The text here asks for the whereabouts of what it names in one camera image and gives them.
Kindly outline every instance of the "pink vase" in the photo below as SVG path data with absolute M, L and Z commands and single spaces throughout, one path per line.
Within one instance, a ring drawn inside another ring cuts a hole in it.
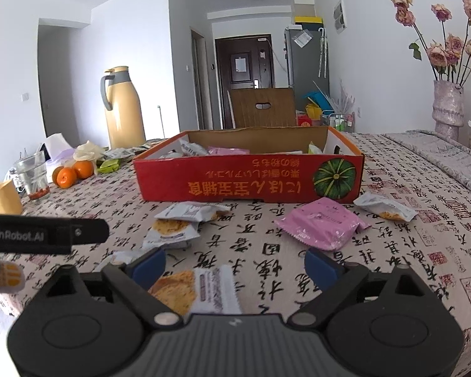
M 458 129 L 464 126 L 463 88 L 456 83 L 435 81 L 435 101 L 432 118 L 435 131 L 458 140 Z

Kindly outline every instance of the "orange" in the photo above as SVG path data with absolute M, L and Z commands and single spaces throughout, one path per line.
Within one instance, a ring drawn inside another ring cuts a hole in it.
M 58 174 L 61 170 L 63 170 L 63 166 L 56 167 L 52 172 L 52 181 L 56 185 L 58 185 Z
M 85 180 L 94 174 L 94 165 L 92 161 L 83 160 L 77 161 L 73 165 L 75 172 L 77 173 L 77 177 L 81 180 Z
M 77 173 L 71 167 L 63 167 L 58 173 L 58 186 L 62 189 L 68 189 L 77 181 Z

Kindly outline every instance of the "brown door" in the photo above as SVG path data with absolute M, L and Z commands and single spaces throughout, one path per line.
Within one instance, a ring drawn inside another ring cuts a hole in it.
M 271 44 L 270 35 L 216 40 L 224 128 L 233 127 L 227 91 L 274 87 Z

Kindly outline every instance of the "pumpkin illustration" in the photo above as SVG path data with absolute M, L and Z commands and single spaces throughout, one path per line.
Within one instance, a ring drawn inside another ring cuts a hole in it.
M 355 178 L 354 164 L 342 158 L 330 159 L 314 174 L 314 190 L 321 197 L 342 199 L 353 189 Z

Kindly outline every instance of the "grey refrigerator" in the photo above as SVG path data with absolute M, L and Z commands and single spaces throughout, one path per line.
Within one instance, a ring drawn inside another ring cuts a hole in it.
M 319 57 L 321 54 L 321 40 L 319 31 L 309 31 L 312 39 L 300 47 L 294 41 L 294 37 L 301 34 L 302 30 L 284 31 L 286 62 L 288 64 L 288 84 L 295 94 L 295 108 L 305 110 L 308 100 L 303 96 L 311 91 L 317 91 L 316 85 L 329 95 L 329 69 L 324 75 L 324 63 L 319 75 Z

